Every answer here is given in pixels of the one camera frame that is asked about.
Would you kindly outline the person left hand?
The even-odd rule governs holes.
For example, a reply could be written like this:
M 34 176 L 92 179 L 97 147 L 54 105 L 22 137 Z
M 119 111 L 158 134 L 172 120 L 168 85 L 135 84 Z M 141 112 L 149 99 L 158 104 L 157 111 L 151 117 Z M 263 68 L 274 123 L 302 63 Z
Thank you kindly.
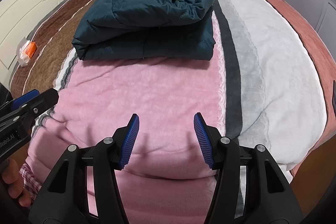
M 31 205 L 31 197 L 23 184 L 23 177 L 19 173 L 17 162 L 9 159 L 8 166 L 1 172 L 2 180 L 8 185 L 8 194 L 11 198 L 18 200 L 21 207 Z

